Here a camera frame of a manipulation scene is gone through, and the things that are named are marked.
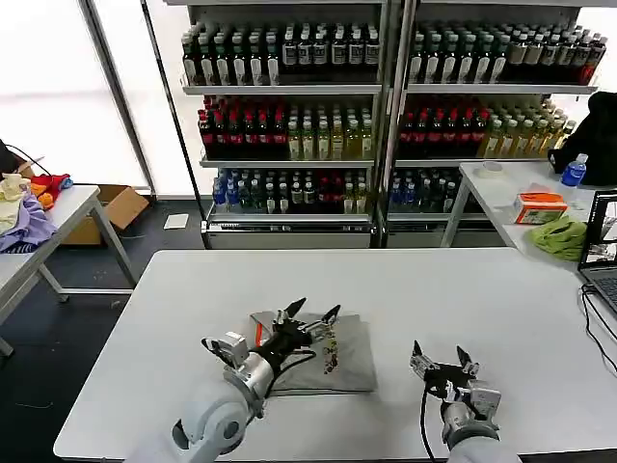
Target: tissue box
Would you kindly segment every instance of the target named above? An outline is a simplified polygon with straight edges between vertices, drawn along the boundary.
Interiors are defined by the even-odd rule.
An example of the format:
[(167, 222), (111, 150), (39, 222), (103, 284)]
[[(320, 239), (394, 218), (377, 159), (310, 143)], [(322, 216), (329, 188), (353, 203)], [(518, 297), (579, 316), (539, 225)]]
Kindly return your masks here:
[(517, 224), (542, 225), (561, 217), (568, 205), (555, 193), (521, 193), (514, 201)]

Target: red cloth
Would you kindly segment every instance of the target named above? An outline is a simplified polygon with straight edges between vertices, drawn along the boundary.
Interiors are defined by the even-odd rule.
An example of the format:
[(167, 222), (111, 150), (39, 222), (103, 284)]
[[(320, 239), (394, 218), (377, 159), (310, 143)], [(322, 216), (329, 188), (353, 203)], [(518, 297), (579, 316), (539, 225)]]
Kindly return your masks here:
[(36, 185), (44, 186), (45, 193), (49, 193), (55, 202), (58, 195), (60, 195), (60, 184), (65, 178), (69, 177), (69, 174), (64, 174), (61, 176), (33, 176), (30, 178), (30, 181)]

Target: black bag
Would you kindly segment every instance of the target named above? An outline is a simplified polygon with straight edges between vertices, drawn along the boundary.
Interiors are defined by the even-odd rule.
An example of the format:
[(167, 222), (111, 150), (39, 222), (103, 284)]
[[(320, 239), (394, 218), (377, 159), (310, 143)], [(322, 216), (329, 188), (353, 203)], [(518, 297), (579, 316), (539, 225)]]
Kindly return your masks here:
[(557, 174), (584, 152), (587, 173), (584, 185), (617, 185), (617, 94), (596, 92), (589, 98), (589, 115), (561, 150), (549, 150), (549, 162)]
[(2, 174), (12, 174), (17, 171), (20, 164), (20, 158), (6, 147), (4, 142), (0, 140), (0, 180)]

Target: white table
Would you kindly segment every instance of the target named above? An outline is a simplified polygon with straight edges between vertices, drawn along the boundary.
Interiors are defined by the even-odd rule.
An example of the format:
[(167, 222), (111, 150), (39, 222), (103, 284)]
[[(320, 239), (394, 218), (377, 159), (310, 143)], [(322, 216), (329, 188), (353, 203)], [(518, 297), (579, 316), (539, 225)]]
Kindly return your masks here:
[[(66, 459), (122, 460), (223, 366), (200, 340), (241, 330), (250, 312), (341, 304), (369, 323), (379, 388), (371, 395), (276, 397), (234, 461), (426, 458), (414, 340), (434, 361), (456, 345), (503, 393), (501, 440), (519, 453), (617, 448), (617, 379), (584, 333), (574, 275), (514, 249), (161, 251), (100, 353), (56, 440)], [(614, 319), (609, 323), (617, 325)], [(611, 343), (593, 325), (609, 355)], [(439, 402), (427, 430), (440, 443)]]
[[(98, 192), (98, 187), (95, 185), (74, 185), (64, 190), (54, 206), (46, 212), (58, 231), (34, 253), (0, 254), (0, 324), (13, 312), (40, 277), (49, 283), (62, 301), (67, 300), (70, 294), (132, 293), (131, 289), (64, 288), (44, 265), (45, 260), (70, 232), (86, 215), (91, 214), (105, 242), (114, 252), (122, 273), (131, 287), (135, 287), (139, 278), (131, 268), (128, 256), (96, 197)], [(0, 338), (0, 355), (9, 356), (12, 353), (13, 348)]]
[[(512, 204), (519, 193), (528, 191), (529, 185), (537, 183), (548, 187), (552, 192), (559, 192), (559, 176), (554, 173), (552, 166), (547, 161), (502, 162), (501, 166), (503, 167), (501, 175), (486, 178), (477, 174), (477, 171), (482, 169), (481, 164), (466, 162), (460, 165), (463, 179), (443, 234), (442, 247), (450, 247), (452, 244), (463, 209), (469, 194), (472, 194), (506, 246), (517, 248), (533, 259), (576, 270), (577, 265), (574, 262), (556, 259), (533, 245), (527, 234), (534, 226), (514, 224)], [(594, 188), (581, 185), (576, 192), (578, 209), (568, 207), (566, 213), (581, 222), (586, 222), (594, 194)]]

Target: dark floor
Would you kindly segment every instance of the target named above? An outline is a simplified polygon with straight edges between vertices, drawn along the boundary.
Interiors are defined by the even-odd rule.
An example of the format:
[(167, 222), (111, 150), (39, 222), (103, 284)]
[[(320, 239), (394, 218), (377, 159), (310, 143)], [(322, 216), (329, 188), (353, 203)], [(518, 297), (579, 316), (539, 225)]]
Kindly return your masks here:
[[(186, 229), (163, 230), (169, 214), (187, 212)], [(203, 249), (197, 205), (160, 202), (124, 231), (121, 241), (140, 274), (160, 249)], [(61, 248), (47, 266), (64, 286), (126, 287), (104, 248)], [(46, 285), (39, 284), (0, 326), (0, 336), (15, 348), (9, 360), (0, 361), (0, 463), (62, 461), (53, 455), (53, 443), (126, 299), (71, 296), (61, 304)], [(617, 461), (617, 451), (543, 455), (525, 461), (608, 463)]]

